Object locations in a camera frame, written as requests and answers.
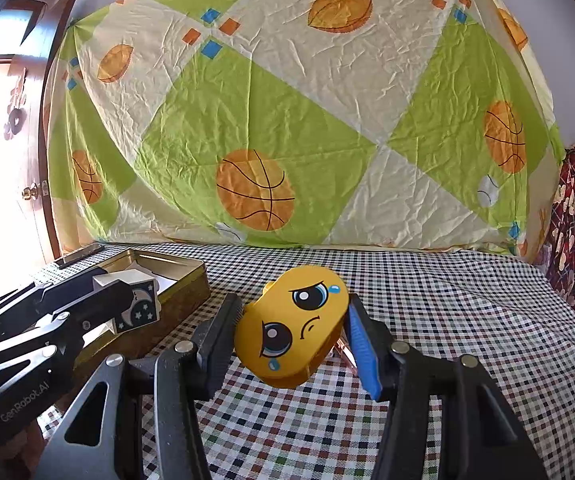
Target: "cartoon face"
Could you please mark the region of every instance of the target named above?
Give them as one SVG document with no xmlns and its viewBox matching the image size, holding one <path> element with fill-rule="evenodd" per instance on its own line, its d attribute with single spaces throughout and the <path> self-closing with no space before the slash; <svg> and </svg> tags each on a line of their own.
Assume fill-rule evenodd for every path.
<svg viewBox="0 0 575 480">
<path fill-rule="evenodd" d="M 290 269 L 245 306 L 234 334 L 236 354 L 265 383 L 294 388 L 338 339 L 348 303 L 346 286 L 333 270 Z"/>
</svg>

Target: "wooden door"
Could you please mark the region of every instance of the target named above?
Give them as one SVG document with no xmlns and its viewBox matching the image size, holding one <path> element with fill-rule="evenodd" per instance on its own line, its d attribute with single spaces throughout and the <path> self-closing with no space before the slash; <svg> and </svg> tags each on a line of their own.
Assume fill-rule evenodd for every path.
<svg viewBox="0 0 575 480">
<path fill-rule="evenodd" d="M 10 122 L 13 142 L 20 150 L 19 166 L 13 171 L 18 179 L 16 199 L 22 211 L 34 223 L 36 236 L 45 263 L 60 256 L 54 221 L 48 161 L 46 127 L 43 124 L 43 101 L 50 65 L 63 40 L 75 0 L 59 0 L 50 7 L 12 58 L 8 74 L 21 81 L 18 95 L 18 124 Z"/>
</svg>

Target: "checkered tablecloth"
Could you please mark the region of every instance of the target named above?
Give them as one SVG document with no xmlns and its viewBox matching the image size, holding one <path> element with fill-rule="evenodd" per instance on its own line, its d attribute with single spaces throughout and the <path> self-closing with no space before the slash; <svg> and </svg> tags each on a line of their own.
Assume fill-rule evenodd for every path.
<svg viewBox="0 0 575 480">
<path fill-rule="evenodd" d="M 262 249 L 162 244 L 152 250 L 206 263 L 212 296 L 152 354 L 211 317 L 226 293 L 244 302 L 264 283 L 304 264 L 335 270 L 368 312 L 398 339 L 427 355 L 478 356 L 527 429 L 551 479 L 575 473 L 575 312 L 534 267 L 502 256 Z M 65 271 L 36 277 L 56 281 L 122 250 L 109 247 Z M 350 479 L 369 477 L 387 407 L 366 396 L 359 381 L 329 358 L 296 390 L 275 390 L 232 358 L 224 387 L 197 404 L 208 463 L 215 479 Z M 40 420 L 50 433 L 52 411 Z M 158 479 L 152 399 L 144 399 L 144 468 Z M 424 478 L 436 478 L 440 403 L 431 402 Z"/>
</svg>

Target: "green and white sheet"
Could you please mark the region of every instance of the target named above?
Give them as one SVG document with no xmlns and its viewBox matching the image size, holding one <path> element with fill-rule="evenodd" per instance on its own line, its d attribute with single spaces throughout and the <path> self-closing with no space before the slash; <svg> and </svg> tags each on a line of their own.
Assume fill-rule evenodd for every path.
<svg viewBox="0 0 575 480">
<path fill-rule="evenodd" d="M 90 238 L 531 260 L 562 146 L 500 0 L 119 0 L 69 28 L 48 159 Z"/>
</svg>

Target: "orange basketball print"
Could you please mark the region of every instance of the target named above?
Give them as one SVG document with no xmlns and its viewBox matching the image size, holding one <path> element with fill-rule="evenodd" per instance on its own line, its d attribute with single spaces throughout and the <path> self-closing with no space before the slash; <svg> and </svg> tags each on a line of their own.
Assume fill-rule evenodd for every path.
<svg viewBox="0 0 575 480">
<path fill-rule="evenodd" d="M 103 182 L 100 181 L 87 153 L 83 150 L 72 152 L 72 163 L 81 190 L 84 192 L 85 202 L 88 204 L 98 202 L 103 195 Z"/>
<path fill-rule="evenodd" d="M 485 112 L 485 140 L 491 158 L 505 173 L 525 166 L 525 133 L 519 116 L 507 101 L 496 101 Z"/>
<path fill-rule="evenodd" d="M 505 25 L 505 30 L 514 41 L 514 44 L 519 50 L 523 50 L 523 47 L 527 45 L 527 34 L 523 27 L 519 25 L 519 22 L 515 20 L 507 10 L 498 9 L 501 20 L 503 20 L 503 25 Z"/>
<path fill-rule="evenodd" d="M 294 212 L 288 176 L 257 150 L 229 153 L 216 170 L 216 191 L 233 218 L 257 231 L 282 228 Z"/>
<path fill-rule="evenodd" d="M 104 83 L 114 83 L 126 72 L 132 59 L 134 47 L 126 44 L 113 46 L 108 53 L 103 56 L 99 63 L 97 78 Z"/>
<path fill-rule="evenodd" d="M 310 27 L 325 32 L 352 32 L 372 14 L 372 0 L 316 0 L 307 16 Z"/>
</svg>

